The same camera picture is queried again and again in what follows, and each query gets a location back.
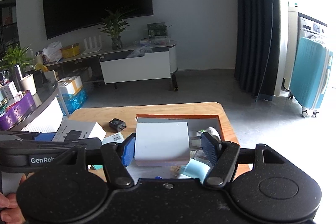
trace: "tv stand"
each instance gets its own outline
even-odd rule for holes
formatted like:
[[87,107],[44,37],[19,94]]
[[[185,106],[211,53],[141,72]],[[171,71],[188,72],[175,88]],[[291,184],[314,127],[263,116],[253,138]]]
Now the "tv stand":
[[177,70],[176,43],[150,46],[153,52],[144,56],[127,58],[136,47],[127,47],[100,57],[104,82],[170,78],[172,90],[178,90],[174,73]]
[[127,58],[139,46],[125,47],[119,50],[105,48],[99,52],[82,53],[46,66],[49,70],[57,70],[60,78],[63,78],[68,76],[69,68],[78,68],[81,67],[81,64],[83,64],[82,66],[95,65],[99,71],[96,71],[95,78],[88,82],[95,85],[100,85],[102,82],[105,84],[114,83],[115,88],[120,82],[166,78],[170,79],[170,89],[177,91],[176,42],[171,41],[169,44],[149,47],[153,52],[140,57]]

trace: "cardboard box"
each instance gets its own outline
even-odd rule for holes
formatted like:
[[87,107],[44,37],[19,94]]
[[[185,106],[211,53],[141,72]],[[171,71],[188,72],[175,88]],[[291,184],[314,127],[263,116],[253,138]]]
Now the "cardboard box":
[[6,97],[8,100],[13,99],[17,95],[17,89],[14,85],[14,82],[9,82],[1,88],[1,93],[3,97]]
[[80,76],[65,77],[58,81],[58,87],[62,94],[76,95],[83,87]]
[[61,51],[64,59],[79,55],[81,53],[79,43],[63,47]]
[[92,78],[92,68],[91,67],[79,68],[73,70],[68,75],[70,76],[79,75],[83,82],[90,81],[90,79]]
[[101,141],[106,132],[97,122],[80,122],[64,120],[52,141],[74,141],[78,139],[99,138]]

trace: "yellow box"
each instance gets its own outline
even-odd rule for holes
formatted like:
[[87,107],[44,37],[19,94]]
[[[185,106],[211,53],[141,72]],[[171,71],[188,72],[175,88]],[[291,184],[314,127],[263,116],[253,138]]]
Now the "yellow box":
[[63,47],[62,48],[62,54],[63,54],[63,58],[69,58],[69,57],[74,57],[76,55],[79,55],[80,49],[79,49],[79,43],[76,44],[72,44],[70,46],[67,47]]

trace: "washing machine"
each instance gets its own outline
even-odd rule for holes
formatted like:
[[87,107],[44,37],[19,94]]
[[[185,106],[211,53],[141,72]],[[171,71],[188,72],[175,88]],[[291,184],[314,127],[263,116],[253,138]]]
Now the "washing machine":
[[327,25],[319,20],[300,13],[288,13],[288,44],[286,54],[283,86],[289,90],[298,41],[301,37],[325,43],[327,40]]

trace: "light blue suitcase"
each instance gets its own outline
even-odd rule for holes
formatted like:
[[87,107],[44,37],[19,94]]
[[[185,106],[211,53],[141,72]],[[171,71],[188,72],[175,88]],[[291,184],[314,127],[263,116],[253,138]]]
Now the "light blue suitcase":
[[313,109],[317,117],[327,89],[333,52],[326,44],[308,38],[300,38],[296,52],[289,98],[302,105],[302,116]]

